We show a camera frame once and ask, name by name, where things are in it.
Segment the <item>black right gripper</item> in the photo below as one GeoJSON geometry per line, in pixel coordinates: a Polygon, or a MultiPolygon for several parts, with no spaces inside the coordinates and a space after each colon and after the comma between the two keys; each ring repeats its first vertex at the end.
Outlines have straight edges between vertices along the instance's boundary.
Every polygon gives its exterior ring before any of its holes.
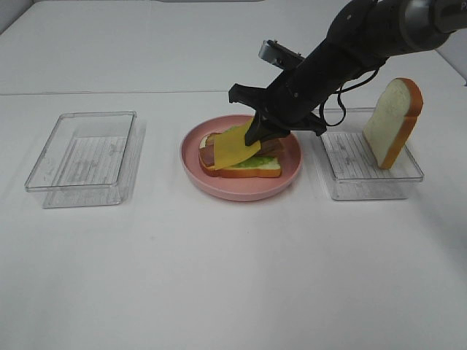
{"type": "Polygon", "coordinates": [[[360,48],[345,50],[325,39],[297,67],[282,70],[268,87],[233,85],[229,101],[255,110],[245,145],[285,138],[291,131],[321,135],[327,126],[312,114],[314,108],[346,82],[378,70],[386,60],[360,48]]]}

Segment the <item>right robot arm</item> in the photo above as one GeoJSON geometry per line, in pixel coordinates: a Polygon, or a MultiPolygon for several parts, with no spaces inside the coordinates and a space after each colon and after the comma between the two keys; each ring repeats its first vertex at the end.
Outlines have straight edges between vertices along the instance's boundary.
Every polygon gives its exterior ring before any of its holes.
{"type": "Polygon", "coordinates": [[[266,88],[235,84],[231,103],[255,110],[243,138],[282,138],[291,131],[326,132],[323,113],[332,95],[346,92],[344,84],[369,72],[376,75],[387,59],[435,50],[466,27],[465,1],[351,1],[335,17],[324,40],[302,57],[274,40],[266,40],[259,56],[279,67],[281,74],[266,88]]]}

